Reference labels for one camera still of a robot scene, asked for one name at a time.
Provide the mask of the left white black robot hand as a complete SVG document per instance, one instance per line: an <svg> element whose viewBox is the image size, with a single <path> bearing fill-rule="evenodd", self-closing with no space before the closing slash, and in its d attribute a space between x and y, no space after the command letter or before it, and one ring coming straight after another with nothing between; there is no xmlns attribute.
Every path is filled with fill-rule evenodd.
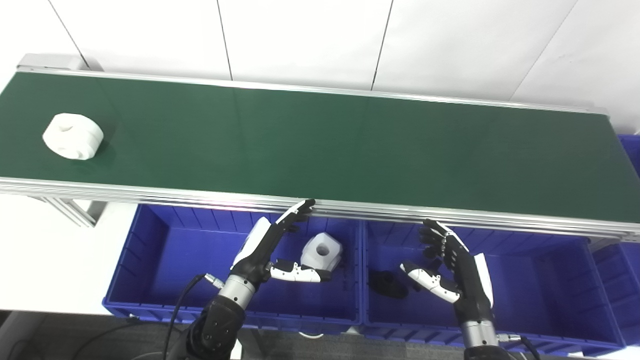
<svg viewBox="0 0 640 360"><path fill-rule="evenodd" d="M259 218L235 256L227 280L249 284L255 290L270 279L300 283L329 282L332 273L326 269L316 269L294 260L272 261L272 255L283 236L297 230L297 223L310 217L315 204L313 198L304 199L288 208L275 222L265 217Z"/></svg>

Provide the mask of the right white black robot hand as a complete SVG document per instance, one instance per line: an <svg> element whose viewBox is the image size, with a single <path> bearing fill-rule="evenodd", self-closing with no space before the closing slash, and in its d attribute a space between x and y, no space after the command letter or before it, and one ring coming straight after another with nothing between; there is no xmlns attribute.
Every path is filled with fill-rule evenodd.
<svg viewBox="0 0 640 360"><path fill-rule="evenodd" d="M493 290L487 274L487 265L480 256L471 255L461 238L444 224L426 218L420 228L420 241L428 247L426 257L441 262L453 275L445 278L438 268L423 268L410 260L400 264L400 269L419 287L432 292L441 300L453 305L458 324L466 322L493 322Z"/></svg>

